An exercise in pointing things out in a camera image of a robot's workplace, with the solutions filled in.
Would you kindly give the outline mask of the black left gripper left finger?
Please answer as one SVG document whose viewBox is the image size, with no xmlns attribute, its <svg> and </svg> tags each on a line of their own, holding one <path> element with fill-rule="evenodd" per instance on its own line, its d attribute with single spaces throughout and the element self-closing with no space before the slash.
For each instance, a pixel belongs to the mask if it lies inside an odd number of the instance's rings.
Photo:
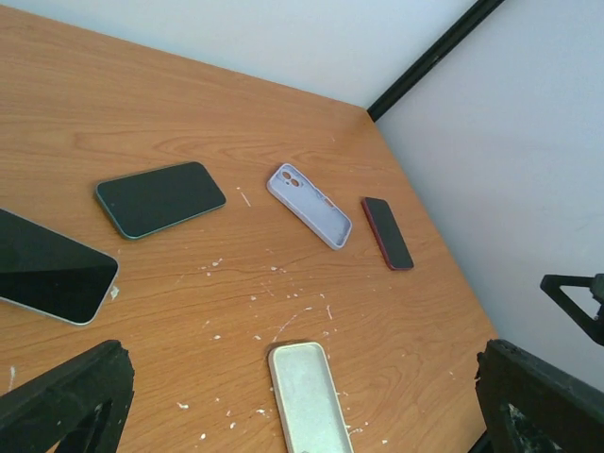
<svg viewBox="0 0 604 453">
<path fill-rule="evenodd" d="M 1 450 L 115 452 L 133 383 L 121 343 L 96 345 L 1 396 Z"/>
</svg>

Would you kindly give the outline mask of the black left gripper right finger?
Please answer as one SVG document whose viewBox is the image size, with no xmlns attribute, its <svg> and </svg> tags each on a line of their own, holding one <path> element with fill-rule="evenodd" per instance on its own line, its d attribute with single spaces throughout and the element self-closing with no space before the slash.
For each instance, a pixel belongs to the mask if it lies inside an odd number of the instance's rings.
<svg viewBox="0 0 604 453">
<path fill-rule="evenodd" d="M 508 341 L 478 353 L 476 393 L 485 451 L 603 450 L 603 393 Z"/>
</svg>

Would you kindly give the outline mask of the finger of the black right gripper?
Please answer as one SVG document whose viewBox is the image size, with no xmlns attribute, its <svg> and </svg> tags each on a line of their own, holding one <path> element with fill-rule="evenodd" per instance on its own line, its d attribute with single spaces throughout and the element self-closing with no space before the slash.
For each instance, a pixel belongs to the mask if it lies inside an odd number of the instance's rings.
<svg viewBox="0 0 604 453">
<path fill-rule="evenodd" d="M 594 316 L 584 311 L 562 288 L 586 288 L 599 304 Z M 603 275 L 578 277 L 563 275 L 545 275 L 540 284 L 541 290 L 561 308 L 567 316 L 596 344 L 603 342 Z"/>
</svg>

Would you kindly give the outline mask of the white-edged black phone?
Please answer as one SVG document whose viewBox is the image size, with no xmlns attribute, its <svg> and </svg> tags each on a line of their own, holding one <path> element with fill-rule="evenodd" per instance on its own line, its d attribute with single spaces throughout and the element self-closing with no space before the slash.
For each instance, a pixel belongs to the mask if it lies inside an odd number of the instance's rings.
<svg viewBox="0 0 604 453">
<path fill-rule="evenodd" d="M 1 298 L 77 326 L 99 312 L 118 261 L 8 210 L 1 210 Z"/>
</svg>

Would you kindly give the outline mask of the cream phone case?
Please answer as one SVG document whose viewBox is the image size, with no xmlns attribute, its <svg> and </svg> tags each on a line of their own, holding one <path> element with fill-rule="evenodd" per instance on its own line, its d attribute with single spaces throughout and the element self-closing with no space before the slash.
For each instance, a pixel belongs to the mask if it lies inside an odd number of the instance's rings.
<svg viewBox="0 0 604 453">
<path fill-rule="evenodd" d="M 327 355 L 317 342 L 284 344 L 268 356 L 289 452 L 351 452 Z"/>
</svg>

